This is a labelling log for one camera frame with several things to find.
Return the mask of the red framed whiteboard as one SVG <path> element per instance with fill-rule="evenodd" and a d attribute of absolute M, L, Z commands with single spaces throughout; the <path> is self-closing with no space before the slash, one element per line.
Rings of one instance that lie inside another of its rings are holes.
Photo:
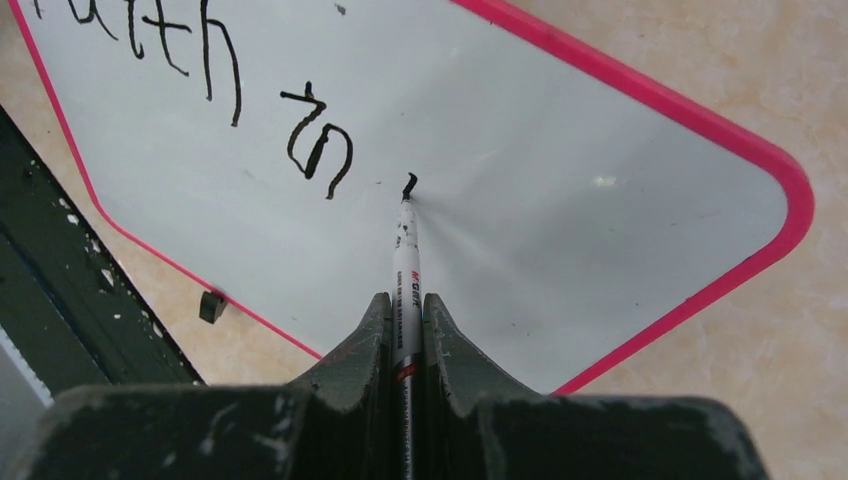
<path fill-rule="evenodd" d="M 791 252 L 785 151 L 504 1 L 14 1 L 101 215 L 313 356 L 426 292 L 570 392 Z"/>

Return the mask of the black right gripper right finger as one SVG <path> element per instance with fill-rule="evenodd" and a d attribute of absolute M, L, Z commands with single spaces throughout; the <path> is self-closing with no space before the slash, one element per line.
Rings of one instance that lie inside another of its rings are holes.
<path fill-rule="evenodd" d="M 423 307 L 435 479 L 765 479 L 747 427 L 692 396 L 544 395 L 506 373 L 435 294 Z"/>

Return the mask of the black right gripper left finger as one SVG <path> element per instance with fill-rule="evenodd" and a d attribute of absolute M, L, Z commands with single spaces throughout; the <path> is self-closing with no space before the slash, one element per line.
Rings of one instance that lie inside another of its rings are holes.
<path fill-rule="evenodd" d="M 84 386 L 61 394 L 17 479 L 394 479 L 391 306 L 279 385 Z"/>

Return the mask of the white whiteboard marker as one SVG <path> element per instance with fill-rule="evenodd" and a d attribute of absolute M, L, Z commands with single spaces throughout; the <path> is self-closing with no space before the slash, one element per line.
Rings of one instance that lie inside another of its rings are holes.
<path fill-rule="evenodd" d="M 393 257 L 395 290 L 392 294 L 392 363 L 398 406 L 398 459 L 402 479 L 420 475 L 420 364 L 422 357 L 422 301 L 417 220 L 411 194 L 400 204 Z"/>

